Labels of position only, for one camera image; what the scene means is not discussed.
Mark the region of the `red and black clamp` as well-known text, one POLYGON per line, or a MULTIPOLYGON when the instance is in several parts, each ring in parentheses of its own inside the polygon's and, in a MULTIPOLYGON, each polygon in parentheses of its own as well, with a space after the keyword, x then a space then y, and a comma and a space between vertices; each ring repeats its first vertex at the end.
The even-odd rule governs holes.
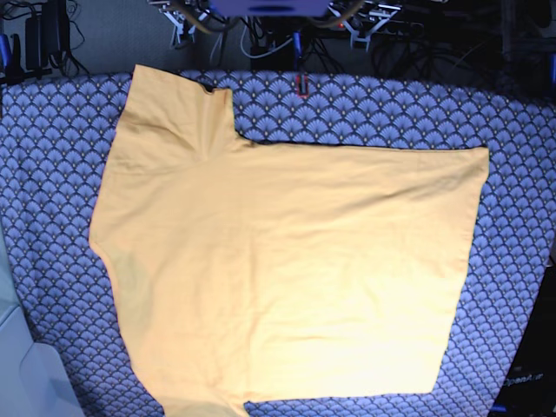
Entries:
POLYGON ((307 98, 309 96, 309 82, 306 74, 295 76, 295 88, 298 97, 307 98))

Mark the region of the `blue box overhead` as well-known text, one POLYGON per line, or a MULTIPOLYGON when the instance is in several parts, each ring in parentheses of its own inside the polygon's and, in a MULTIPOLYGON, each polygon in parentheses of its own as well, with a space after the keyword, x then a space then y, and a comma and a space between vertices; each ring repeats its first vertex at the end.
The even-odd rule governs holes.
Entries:
POLYGON ((330 0, 213 0, 210 4, 225 17, 318 17, 330 0))

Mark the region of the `white bin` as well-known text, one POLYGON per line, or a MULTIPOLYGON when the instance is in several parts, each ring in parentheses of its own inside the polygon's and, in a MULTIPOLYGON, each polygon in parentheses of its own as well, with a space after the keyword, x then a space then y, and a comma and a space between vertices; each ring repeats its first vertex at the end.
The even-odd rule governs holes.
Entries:
POLYGON ((33 340, 1 244, 1 415, 82 416, 58 352, 33 340))

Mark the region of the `yellow T-shirt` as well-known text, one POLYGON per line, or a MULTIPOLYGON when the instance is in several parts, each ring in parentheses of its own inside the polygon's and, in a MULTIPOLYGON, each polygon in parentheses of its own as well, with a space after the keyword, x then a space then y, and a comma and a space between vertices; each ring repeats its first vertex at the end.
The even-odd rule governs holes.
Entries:
POLYGON ((258 144, 232 93, 136 66, 89 244, 167 416, 427 394, 489 152, 258 144))

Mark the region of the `blue handled clamp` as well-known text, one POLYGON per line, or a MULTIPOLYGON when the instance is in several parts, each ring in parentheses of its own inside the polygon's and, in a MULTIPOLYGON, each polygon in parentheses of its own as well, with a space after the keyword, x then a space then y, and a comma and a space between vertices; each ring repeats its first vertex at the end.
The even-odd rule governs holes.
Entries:
POLYGON ((292 43, 294 45, 294 69, 295 71, 301 70, 301 58, 302 58, 302 43, 301 43, 301 32, 299 30, 292 34, 292 43))

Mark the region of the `black power strip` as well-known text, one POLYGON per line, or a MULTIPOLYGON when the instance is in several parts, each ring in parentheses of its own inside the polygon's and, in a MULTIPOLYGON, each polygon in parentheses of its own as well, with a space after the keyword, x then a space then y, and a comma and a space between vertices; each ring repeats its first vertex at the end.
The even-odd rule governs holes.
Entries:
POLYGON ((368 43, 375 35, 411 37, 425 31, 423 23, 409 22, 395 17, 362 15, 351 17, 331 28, 334 33, 346 35, 354 43, 368 43))

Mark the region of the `blue fan-patterned table cloth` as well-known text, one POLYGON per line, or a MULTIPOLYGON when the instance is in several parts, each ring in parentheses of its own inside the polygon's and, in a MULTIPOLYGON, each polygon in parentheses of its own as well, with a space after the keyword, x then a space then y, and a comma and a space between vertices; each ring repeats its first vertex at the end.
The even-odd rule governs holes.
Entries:
MULTIPOLYGON (((555 108, 492 92, 369 76, 187 71, 234 92, 251 140, 486 146, 468 276, 430 394, 250 404, 253 416, 485 416, 529 322, 555 236, 555 108)), ((1 224, 33 336, 53 346, 88 416, 158 416, 133 375, 109 279, 89 248, 92 209, 127 74, 19 84, 2 94, 1 224)))

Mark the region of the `black OpenArm box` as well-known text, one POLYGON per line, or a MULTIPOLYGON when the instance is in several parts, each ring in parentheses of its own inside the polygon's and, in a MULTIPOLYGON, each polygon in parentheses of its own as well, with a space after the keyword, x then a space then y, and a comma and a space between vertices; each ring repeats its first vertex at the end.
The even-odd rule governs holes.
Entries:
POLYGON ((546 269, 492 416, 555 415, 555 267, 546 269))

